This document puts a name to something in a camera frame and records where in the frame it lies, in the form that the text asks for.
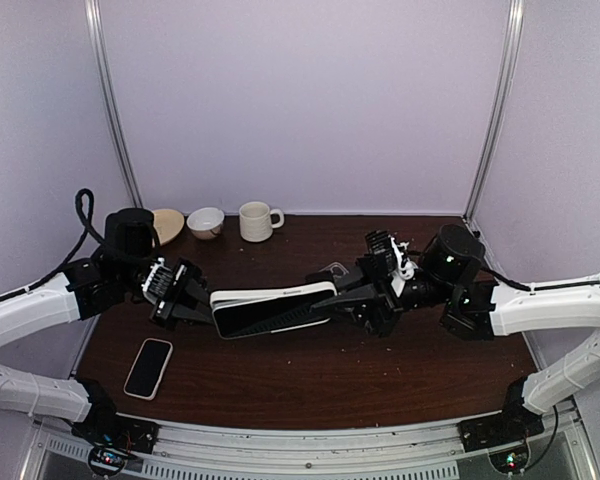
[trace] ventilation grille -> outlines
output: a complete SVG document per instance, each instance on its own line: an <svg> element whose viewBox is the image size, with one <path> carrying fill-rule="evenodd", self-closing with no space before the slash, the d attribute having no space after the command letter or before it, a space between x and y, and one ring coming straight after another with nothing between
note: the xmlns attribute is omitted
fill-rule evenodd
<svg viewBox="0 0 600 480"><path fill-rule="evenodd" d="M47 450L64 455L65 457L75 458L76 460L87 460L89 448L77 445L64 439L51 438L47 444Z"/></svg>
<svg viewBox="0 0 600 480"><path fill-rule="evenodd" d="M190 469L186 467L177 467L173 465L163 466L156 463L147 463L142 467L142 476L155 480L274 480L284 478L300 478L296 475L224 475L216 473L205 473L199 469ZM458 480L458 466L456 462L446 462L444 464L433 465L429 467L408 468L398 472L392 472L385 475L367 475L342 477L336 475L321 476L311 475L315 480Z"/></svg>
<svg viewBox="0 0 600 480"><path fill-rule="evenodd" d="M75 460L86 462L90 446L74 443L65 438L51 436L47 450ZM137 475L151 480L459 480L456 462L445 462L426 467L405 468L392 472L368 474L365 476L351 475L227 475L217 471L207 471L199 468L162 464L159 461L145 460L140 472L125 469L131 475Z"/></svg>

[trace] white bowl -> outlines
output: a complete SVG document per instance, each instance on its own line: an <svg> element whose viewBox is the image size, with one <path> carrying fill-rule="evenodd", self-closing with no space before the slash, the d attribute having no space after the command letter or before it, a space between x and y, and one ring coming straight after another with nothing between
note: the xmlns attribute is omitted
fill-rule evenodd
<svg viewBox="0 0 600 480"><path fill-rule="evenodd" d="M200 240L213 240L222 233L223 225L224 212L215 207L201 208L187 218L187 227Z"/></svg>

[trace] mug handle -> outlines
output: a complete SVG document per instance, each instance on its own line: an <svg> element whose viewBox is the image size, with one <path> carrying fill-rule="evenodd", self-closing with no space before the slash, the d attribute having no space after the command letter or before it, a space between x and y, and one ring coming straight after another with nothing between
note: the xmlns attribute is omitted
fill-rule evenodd
<svg viewBox="0 0 600 480"><path fill-rule="evenodd" d="M278 215L280 220L278 220L276 223L272 223L271 228L280 228L282 225L284 225L284 213L282 213L282 210L279 208L272 208L271 216L273 217L274 215Z"/></svg>

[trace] lavender wall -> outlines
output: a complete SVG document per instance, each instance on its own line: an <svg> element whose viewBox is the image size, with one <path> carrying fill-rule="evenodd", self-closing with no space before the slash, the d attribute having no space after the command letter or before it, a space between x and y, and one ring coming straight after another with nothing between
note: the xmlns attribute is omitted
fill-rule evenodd
<svg viewBox="0 0 600 480"><path fill-rule="evenodd" d="M102 2L151 208L464 211L506 0Z"/></svg>
<svg viewBox="0 0 600 480"><path fill-rule="evenodd" d="M0 293L36 280L81 227L73 195L90 186L98 225L127 205L81 2L0 1ZM67 376L86 324L0 351L0 361ZM0 478L16 478L30 423L0 413Z"/></svg>
<svg viewBox="0 0 600 480"><path fill-rule="evenodd" d="M600 1L528 0L511 97L477 221L506 273L600 271ZM588 331L534 335L549 363ZM600 463L600 383L577 397Z"/></svg>

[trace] brown tabletop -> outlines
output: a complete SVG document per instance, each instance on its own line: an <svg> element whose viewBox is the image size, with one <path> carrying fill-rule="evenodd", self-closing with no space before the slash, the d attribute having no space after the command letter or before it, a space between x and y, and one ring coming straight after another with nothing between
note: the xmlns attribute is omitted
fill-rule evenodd
<svg viewBox="0 0 600 480"><path fill-rule="evenodd" d="M240 239L236 218L224 235L200 242L185 229L164 248L199 265L212 289L284 287L333 261L352 265L375 229L423 248L450 217L294 217L262 244ZM102 317L79 376L97 379L122 413L224 427L333 429L404 425L498 410L507 386L532 373L520 335L465 342L439 326L440 308L405 314L387 338L330 322L277 335L221 340L211 326L151 324L147 305L127 303ZM148 337L174 352L156 398L123 393Z"/></svg>

